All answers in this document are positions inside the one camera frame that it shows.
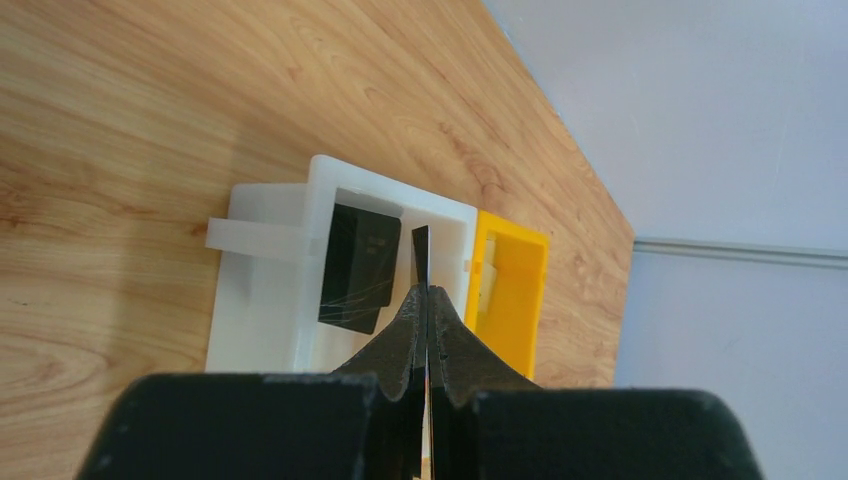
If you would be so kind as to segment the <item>black VIP card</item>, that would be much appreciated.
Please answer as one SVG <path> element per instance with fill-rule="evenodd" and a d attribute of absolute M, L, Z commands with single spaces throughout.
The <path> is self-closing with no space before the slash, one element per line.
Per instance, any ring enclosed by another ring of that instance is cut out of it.
<path fill-rule="evenodd" d="M 427 289 L 430 284 L 430 228 L 417 227 L 411 232 L 412 280 Z"/>
<path fill-rule="evenodd" d="M 391 303 L 401 222 L 337 204 L 325 258 L 318 321 L 371 335 Z"/>

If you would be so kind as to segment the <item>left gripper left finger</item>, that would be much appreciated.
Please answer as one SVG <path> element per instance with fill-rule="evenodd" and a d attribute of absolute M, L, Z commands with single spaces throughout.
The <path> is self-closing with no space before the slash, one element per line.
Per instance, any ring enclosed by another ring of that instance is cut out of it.
<path fill-rule="evenodd" d="M 154 374 L 115 401 L 82 479 L 411 479 L 421 472 L 424 314 L 329 373 Z"/>

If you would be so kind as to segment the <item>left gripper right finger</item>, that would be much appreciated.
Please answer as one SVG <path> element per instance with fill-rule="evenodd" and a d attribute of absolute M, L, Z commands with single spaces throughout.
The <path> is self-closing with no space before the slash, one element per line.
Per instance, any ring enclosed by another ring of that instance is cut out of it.
<path fill-rule="evenodd" d="M 431 470 L 438 479 L 759 479 L 735 414 L 681 389 L 545 389 L 427 291 Z"/>

